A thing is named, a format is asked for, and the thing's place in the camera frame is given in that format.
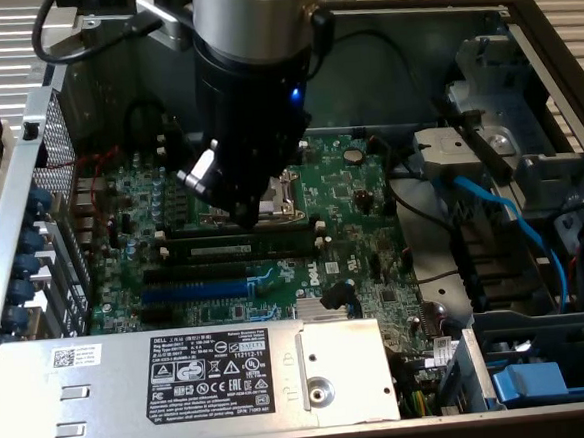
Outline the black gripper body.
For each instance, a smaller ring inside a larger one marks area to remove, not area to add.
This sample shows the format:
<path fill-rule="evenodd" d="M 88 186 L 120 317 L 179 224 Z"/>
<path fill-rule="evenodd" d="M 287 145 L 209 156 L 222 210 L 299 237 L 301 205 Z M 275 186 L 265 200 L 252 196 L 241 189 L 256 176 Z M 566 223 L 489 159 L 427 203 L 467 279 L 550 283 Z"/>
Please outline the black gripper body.
<path fill-rule="evenodd" d="M 206 198 L 230 217 L 256 217 L 270 178 L 282 174 L 310 121 L 309 49 L 259 65 L 197 44 L 195 58 L 203 142 L 217 143 Z"/>

